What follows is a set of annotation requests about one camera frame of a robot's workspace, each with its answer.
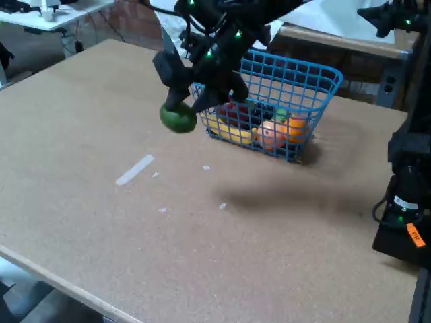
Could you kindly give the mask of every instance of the white tape strip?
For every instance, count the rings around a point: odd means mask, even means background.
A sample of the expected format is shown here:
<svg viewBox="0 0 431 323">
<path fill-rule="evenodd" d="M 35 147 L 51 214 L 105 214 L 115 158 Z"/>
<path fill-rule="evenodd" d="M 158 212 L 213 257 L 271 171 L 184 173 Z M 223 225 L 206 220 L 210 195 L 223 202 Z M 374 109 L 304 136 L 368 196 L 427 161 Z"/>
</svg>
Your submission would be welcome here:
<svg viewBox="0 0 431 323">
<path fill-rule="evenodd" d="M 151 155 L 146 155 L 139 162 L 137 162 L 130 170 L 125 172 L 116 182 L 115 184 L 121 186 L 133 179 L 140 171 L 142 171 L 145 167 L 151 164 L 154 160 L 154 157 Z"/>
</svg>

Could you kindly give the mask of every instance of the lime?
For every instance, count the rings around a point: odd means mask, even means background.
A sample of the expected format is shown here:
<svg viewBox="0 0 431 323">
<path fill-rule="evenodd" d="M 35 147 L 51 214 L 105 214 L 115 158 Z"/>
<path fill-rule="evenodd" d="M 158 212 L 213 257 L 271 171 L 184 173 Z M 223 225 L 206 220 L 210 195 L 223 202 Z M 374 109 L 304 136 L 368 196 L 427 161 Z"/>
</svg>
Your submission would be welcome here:
<svg viewBox="0 0 431 323">
<path fill-rule="evenodd" d="M 162 105 L 160 120 L 175 133 L 189 133 L 196 127 L 197 117 L 192 108 L 181 102 L 174 110 L 167 110 L 166 105 Z"/>
</svg>

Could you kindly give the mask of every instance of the green vegetable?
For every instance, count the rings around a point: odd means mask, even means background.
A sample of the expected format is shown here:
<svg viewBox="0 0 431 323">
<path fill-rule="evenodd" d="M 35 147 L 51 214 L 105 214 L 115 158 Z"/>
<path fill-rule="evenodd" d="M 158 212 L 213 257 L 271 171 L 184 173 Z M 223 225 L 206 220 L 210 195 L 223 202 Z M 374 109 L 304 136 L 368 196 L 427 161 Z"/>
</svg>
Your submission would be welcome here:
<svg viewBox="0 0 431 323">
<path fill-rule="evenodd" d="M 278 108 L 275 111 L 273 119 L 278 123 L 284 123 L 289 117 L 289 112 L 284 108 Z"/>
<path fill-rule="evenodd" d="M 166 128 L 175 133 L 189 133 L 196 127 L 197 117 L 195 112 L 184 102 L 181 102 L 174 110 L 167 110 L 166 104 L 160 108 L 160 120 Z"/>
</svg>

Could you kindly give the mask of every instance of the red fruit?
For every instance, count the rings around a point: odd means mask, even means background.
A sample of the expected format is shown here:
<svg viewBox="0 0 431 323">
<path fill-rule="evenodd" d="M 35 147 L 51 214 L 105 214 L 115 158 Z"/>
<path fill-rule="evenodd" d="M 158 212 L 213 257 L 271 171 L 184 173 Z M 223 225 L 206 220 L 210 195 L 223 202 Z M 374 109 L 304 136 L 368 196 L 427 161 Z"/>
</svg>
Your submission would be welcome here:
<svg viewBox="0 0 431 323">
<path fill-rule="evenodd" d="M 240 125 L 248 124 L 248 106 L 247 104 L 237 104 L 234 102 L 229 102 L 218 106 L 215 109 L 215 113 L 220 118 L 221 121 L 232 126 L 238 127 L 238 119 Z"/>
</svg>

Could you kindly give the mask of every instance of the yellow fruit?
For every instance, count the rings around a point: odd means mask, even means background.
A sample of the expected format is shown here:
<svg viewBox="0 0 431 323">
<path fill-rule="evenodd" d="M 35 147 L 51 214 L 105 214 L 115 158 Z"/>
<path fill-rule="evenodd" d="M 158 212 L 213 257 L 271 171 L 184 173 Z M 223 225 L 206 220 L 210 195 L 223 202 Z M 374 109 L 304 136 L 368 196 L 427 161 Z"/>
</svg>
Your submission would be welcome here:
<svg viewBox="0 0 431 323">
<path fill-rule="evenodd" d="M 264 121 L 256 130 L 256 140 L 264 150 L 272 151 L 275 147 L 286 144 L 287 128 L 284 124 L 275 123 L 274 120 Z"/>
<path fill-rule="evenodd" d="M 251 145 L 251 132 L 247 130 L 240 130 L 230 126 L 213 114 L 203 113 L 202 123 L 213 133 L 219 135 L 226 140 L 233 141 L 238 144 Z"/>
</svg>

